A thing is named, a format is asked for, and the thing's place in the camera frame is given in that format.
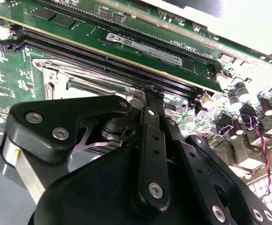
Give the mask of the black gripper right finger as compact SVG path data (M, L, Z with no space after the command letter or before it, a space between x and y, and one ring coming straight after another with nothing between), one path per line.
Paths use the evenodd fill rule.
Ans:
M272 225L272 212L198 136L184 138L170 118L161 118L166 149L178 161L179 189L196 225Z

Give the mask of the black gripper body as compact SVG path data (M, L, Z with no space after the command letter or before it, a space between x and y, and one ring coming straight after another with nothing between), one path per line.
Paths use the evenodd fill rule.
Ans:
M35 225L195 225L166 144L115 149L42 194Z

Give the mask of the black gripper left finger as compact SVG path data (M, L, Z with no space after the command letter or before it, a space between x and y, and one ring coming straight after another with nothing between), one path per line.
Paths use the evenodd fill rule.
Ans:
M165 144L161 98L150 90L142 109L119 96L23 102L7 118L3 148L19 150L12 164L38 204L56 180L120 147Z

